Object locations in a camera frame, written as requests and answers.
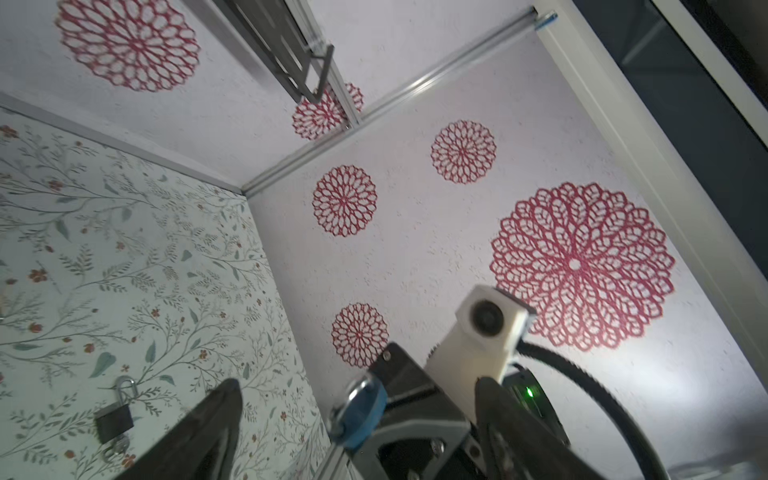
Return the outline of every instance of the black cable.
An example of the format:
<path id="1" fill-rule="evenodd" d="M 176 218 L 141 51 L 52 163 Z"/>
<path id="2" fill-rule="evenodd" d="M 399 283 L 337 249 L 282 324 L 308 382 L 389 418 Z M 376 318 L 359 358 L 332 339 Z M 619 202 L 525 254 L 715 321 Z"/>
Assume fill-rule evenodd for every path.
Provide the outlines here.
<path id="1" fill-rule="evenodd" d="M 593 379 L 588 373 L 580 369 L 568 359 L 558 355 L 544 347 L 533 345 L 531 343 L 518 343 L 518 353 L 523 356 L 536 359 L 539 362 L 546 363 L 553 369 L 559 371 L 576 385 L 580 386 L 592 399 L 602 407 L 605 413 L 611 417 L 621 436 L 629 445 L 637 464 L 640 466 L 643 477 L 646 480 L 668 480 L 667 470 L 664 469 L 659 455 L 650 444 L 645 434 L 637 423 L 630 417 L 619 402 L 603 387 L 597 380 Z"/>

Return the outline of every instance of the white window frame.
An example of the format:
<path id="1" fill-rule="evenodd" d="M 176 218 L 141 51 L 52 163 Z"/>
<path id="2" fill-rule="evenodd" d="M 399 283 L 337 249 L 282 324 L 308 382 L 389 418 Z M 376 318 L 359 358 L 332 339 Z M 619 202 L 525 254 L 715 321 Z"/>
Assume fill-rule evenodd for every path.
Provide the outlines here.
<path id="1" fill-rule="evenodd" d="M 766 142 L 768 112 L 717 46 L 678 0 L 654 4 Z M 768 281 L 574 3 L 534 6 L 557 12 L 539 38 L 768 386 Z"/>

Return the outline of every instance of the white wall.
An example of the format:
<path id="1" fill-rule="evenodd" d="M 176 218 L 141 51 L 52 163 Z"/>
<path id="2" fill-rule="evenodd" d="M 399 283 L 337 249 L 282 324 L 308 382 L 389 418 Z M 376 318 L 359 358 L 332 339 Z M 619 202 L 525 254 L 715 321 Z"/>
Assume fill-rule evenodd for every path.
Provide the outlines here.
<path id="1" fill-rule="evenodd" d="M 490 129 L 496 159 L 476 183 L 446 181 L 432 166 L 450 122 Z M 313 214 L 313 191 L 334 167 L 362 168 L 376 186 L 364 230 L 336 237 Z M 250 206 L 321 410 L 358 369 L 332 343 L 351 303 L 381 313 L 389 339 L 417 361 L 442 338 L 489 265 L 499 221 L 537 189 L 597 182 L 646 207 L 534 35 L 497 54 L 256 195 Z M 664 314 L 616 349 L 557 350 L 605 384 L 639 421 L 667 465 L 754 445 L 768 396 L 701 288 L 676 259 Z M 552 347 L 548 339 L 532 341 Z M 539 376 L 575 450 L 612 478 L 638 475 L 613 425 L 583 393 L 545 367 Z"/>

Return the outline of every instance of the red mandala pattern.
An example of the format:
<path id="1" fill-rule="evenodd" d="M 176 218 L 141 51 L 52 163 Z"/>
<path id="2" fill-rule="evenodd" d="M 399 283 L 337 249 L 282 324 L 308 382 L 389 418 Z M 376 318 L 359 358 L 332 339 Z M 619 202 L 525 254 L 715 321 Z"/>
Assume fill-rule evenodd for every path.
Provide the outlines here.
<path id="1" fill-rule="evenodd" d="M 194 31 L 166 0 L 62 0 L 58 8 L 61 43 L 113 85 L 171 90 L 198 64 Z"/>
<path id="2" fill-rule="evenodd" d="M 432 165 L 454 184 L 484 177 L 496 160 L 491 131 L 474 121 L 459 120 L 440 130 L 432 144 Z"/>
<path id="3" fill-rule="evenodd" d="M 597 184 L 565 183 L 515 206 L 492 241 L 497 286 L 531 304 L 553 345 L 615 349 L 674 291 L 667 235 L 648 210 Z"/>
<path id="4" fill-rule="evenodd" d="M 346 89 L 352 96 L 357 111 L 361 111 L 362 92 L 360 89 L 353 84 L 346 84 Z M 293 114 L 293 129 L 301 138 L 315 140 L 345 121 L 344 110 L 336 99 L 336 94 L 333 93 L 331 87 L 328 87 L 320 103 L 312 104 L 305 98 L 296 106 L 296 112 Z"/>
<path id="5" fill-rule="evenodd" d="M 334 236 L 363 230 L 376 211 L 376 185 L 362 169 L 336 167 L 317 182 L 312 206 L 317 223 Z"/>
<path id="6" fill-rule="evenodd" d="M 336 353 L 351 366 L 367 369 L 389 342 L 384 317 L 368 303 L 345 306 L 333 320 Z"/>

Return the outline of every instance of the floral surface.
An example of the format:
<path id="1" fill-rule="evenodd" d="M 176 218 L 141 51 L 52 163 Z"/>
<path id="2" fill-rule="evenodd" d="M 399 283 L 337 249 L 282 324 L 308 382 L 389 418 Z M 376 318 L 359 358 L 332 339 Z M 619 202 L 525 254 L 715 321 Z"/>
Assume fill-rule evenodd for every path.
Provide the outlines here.
<path id="1" fill-rule="evenodd" d="M 234 478 L 308 477 L 316 403 L 243 197 L 0 111 L 0 471 L 111 478 L 225 378 Z M 106 462 L 94 412 L 133 377 Z"/>
<path id="2" fill-rule="evenodd" d="M 333 321 L 336 353 L 351 366 L 367 369 L 389 343 L 384 317 L 368 303 L 345 306 Z"/>
<path id="3" fill-rule="evenodd" d="M 199 63 L 194 31 L 166 0 L 62 0 L 58 7 L 61 43 L 113 85 L 171 90 Z"/>
<path id="4" fill-rule="evenodd" d="M 530 331 L 555 346 L 616 348 L 643 336 L 674 291 L 667 235 L 648 210 L 597 184 L 518 202 L 492 247 L 498 287 L 538 311 Z"/>
<path id="5" fill-rule="evenodd" d="M 334 237 L 355 235 L 376 211 L 376 185 L 362 168 L 342 165 L 317 182 L 312 206 L 317 223 Z"/>
<path id="6" fill-rule="evenodd" d="M 470 184 L 484 177 L 496 160 L 491 131 L 476 121 L 459 120 L 440 130 L 432 144 L 432 165 L 446 180 Z"/>
<path id="7" fill-rule="evenodd" d="M 355 108 L 362 111 L 362 92 L 360 89 L 351 83 L 346 84 L 346 89 L 355 102 Z M 293 112 L 293 129 L 301 138 L 307 140 L 322 137 L 344 121 L 346 121 L 344 110 L 330 87 L 326 89 L 320 103 L 313 104 L 305 98 Z"/>

